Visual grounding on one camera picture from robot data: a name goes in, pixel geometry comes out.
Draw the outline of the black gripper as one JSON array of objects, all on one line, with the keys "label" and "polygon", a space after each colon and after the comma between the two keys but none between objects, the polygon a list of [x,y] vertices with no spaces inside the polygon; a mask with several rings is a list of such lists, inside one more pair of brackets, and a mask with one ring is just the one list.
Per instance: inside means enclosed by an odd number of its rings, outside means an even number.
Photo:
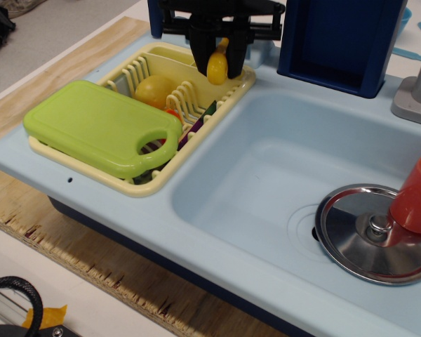
[{"label": "black gripper", "polygon": [[157,37],[189,39],[198,71],[206,76],[216,37],[227,37],[227,76],[241,74],[248,43],[279,40],[286,7],[275,1],[158,1]]}]

